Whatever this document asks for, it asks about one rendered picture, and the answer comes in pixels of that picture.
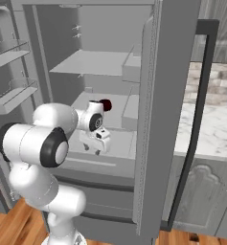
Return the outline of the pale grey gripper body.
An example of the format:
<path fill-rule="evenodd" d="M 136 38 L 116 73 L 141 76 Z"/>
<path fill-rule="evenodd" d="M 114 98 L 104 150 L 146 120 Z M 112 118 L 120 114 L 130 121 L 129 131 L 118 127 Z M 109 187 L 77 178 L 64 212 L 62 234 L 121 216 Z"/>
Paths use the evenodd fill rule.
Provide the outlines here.
<path fill-rule="evenodd" d="M 84 144 L 92 147 L 95 150 L 100 150 L 106 153 L 111 146 L 111 135 L 106 129 L 99 129 L 93 132 L 80 131 L 79 140 Z"/>

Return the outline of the grey fridge drawer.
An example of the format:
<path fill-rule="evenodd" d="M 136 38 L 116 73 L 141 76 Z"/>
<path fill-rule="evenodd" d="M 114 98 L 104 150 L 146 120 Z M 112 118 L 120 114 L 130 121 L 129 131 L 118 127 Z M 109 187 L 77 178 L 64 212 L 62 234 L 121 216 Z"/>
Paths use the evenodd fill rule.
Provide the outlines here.
<path fill-rule="evenodd" d="M 134 184 L 136 132 L 111 131 L 111 146 L 107 153 L 95 154 L 95 149 L 84 149 L 79 131 L 69 139 L 65 162 L 51 172 L 58 178 L 80 182 L 132 187 Z"/>

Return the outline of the grey fridge shelf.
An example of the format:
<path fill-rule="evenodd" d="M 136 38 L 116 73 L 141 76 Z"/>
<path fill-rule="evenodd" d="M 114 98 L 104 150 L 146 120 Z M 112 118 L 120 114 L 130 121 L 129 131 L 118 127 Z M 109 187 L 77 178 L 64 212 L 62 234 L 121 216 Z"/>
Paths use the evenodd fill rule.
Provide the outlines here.
<path fill-rule="evenodd" d="M 125 64 L 139 67 L 141 58 L 133 53 L 78 50 L 50 72 L 120 77 Z"/>
<path fill-rule="evenodd" d="M 122 128 L 122 114 L 127 100 L 127 95 L 95 94 L 82 92 L 72 104 L 76 109 L 86 109 L 90 100 L 109 99 L 112 109 L 104 114 L 103 125 L 109 129 Z"/>

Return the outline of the grey freezer drawer front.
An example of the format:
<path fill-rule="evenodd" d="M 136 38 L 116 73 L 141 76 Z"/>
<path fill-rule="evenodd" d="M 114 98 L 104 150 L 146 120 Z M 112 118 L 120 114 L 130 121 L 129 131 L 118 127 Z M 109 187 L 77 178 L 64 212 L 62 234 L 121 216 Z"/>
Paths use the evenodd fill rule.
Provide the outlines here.
<path fill-rule="evenodd" d="M 82 216 L 132 223 L 133 192 L 123 189 L 110 189 L 102 185 L 94 185 L 68 178 L 57 177 L 62 185 L 82 190 L 86 195 L 86 208 Z"/>

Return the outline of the grey fridge door with shelves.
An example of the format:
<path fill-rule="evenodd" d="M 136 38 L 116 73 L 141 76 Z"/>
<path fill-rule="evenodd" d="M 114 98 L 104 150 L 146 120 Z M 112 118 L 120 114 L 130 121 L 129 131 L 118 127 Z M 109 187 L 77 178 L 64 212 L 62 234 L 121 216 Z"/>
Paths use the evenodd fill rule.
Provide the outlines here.
<path fill-rule="evenodd" d="M 0 67 L 0 95 L 9 89 L 13 79 L 32 78 L 37 81 L 37 91 L 13 109 L 0 115 L 0 128 L 6 123 L 31 123 L 34 110 L 47 100 L 43 95 L 45 85 L 41 82 L 43 71 L 39 59 L 39 39 L 35 7 L 24 0 L 0 0 L 0 41 L 19 39 L 29 42 L 30 52 L 19 59 Z M 18 196 L 9 183 L 10 165 L 0 153 L 0 212 L 7 213 L 16 203 Z"/>

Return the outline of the grey fridge body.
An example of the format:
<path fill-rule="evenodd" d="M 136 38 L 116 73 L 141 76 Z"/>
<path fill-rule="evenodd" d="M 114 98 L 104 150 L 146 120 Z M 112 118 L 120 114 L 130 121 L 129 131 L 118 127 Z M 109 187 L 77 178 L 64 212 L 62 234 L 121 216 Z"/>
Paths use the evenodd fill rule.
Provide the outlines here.
<path fill-rule="evenodd" d="M 43 95 L 46 96 L 46 101 L 73 107 L 72 104 L 82 92 L 128 96 L 133 85 L 139 87 L 140 95 L 140 81 L 123 81 L 122 76 L 51 73 L 50 70 L 78 50 L 128 53 L 134 44 L 140 44 L 142 60 L 142 34 L 145 23 L 153 13 L 152 0 L 24 2 L 35 7 L 39 59 L 43 68 L 40 76 L 45 85 Z M 135 168 L 132 187 L 93 184 L 132 191 L 134 201 Z M 155 239 L 154 237 L 149 243 L 140 241 L 133 214 L 132 223 L 89 218 L 81 214 L 76 218 L 75 224 L 88 238 L 113 245 L 151 245 Z"/>

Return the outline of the dark red round item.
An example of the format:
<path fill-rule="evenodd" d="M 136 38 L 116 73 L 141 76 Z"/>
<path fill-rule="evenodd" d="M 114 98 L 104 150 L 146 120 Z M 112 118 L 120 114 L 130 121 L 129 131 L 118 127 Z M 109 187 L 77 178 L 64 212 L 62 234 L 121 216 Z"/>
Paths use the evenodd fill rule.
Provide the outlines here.
<path fill-rule="evenodd" d="M 104 112 L 110 111 L 112 109 L 111 100 L 109 100 L 109 99 L 102 99 L 102 100 L 100 100 L 100 103 L 103 105 L 103 111 Z"/>

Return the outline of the grey door bin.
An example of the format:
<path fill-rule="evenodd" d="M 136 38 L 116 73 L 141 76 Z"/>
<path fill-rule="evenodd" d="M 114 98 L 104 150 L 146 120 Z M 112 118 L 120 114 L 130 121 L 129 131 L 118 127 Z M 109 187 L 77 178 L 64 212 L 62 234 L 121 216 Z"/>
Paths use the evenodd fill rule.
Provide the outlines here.
<path fill-rule="evenodd" d="M 122 64 L 122 80 L 129 82 L 140 81 L 141 45 L 134 44 Z"/>
<path fill-rule="evenodd" d="M 122 114 L 122 128 L 128 131 L 137 130 L 139 107 L 139 87 L 133 85 L 130 88 L 129 95 L 126 100 L 124 112 Z"/>

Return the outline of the grey door shelf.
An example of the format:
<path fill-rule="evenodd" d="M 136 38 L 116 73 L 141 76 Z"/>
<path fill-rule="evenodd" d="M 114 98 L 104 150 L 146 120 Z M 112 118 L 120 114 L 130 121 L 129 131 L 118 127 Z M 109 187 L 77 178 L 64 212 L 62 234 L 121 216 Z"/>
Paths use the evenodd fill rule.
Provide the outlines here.
<path fill-rule="evenodd" d="M 29 52 L 28 41 L 19 39 L 0 41 L 0 67 L 27 55 Z"/>
<path fill-rule="evenodd" d="M 32 78 L 13 79 L 9 89 L 0 95 L 0 115 L 9 114 L 37 91 L 37 81 Z"/>

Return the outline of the grey base cupboards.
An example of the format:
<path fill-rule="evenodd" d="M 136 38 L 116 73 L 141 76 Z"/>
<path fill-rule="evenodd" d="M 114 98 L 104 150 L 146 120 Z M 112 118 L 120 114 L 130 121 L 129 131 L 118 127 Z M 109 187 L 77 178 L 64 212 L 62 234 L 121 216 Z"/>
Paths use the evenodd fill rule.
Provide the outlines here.
<path fill-rule="evenodd" d="M 193 159 L 172 227 L 215 235 L 227 206 L 227 158 L 197 155 Z"/>

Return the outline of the grey wall cupboards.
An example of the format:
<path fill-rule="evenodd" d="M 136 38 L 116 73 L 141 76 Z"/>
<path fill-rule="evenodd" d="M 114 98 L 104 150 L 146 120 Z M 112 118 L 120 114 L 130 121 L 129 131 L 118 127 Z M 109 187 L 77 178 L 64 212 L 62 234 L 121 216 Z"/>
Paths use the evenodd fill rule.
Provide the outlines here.
<path fill-rule="evenodd" d="M 219 21 L 213 63 L 227 64 L 227 0 L 201 0 L 199 18 Z"/>

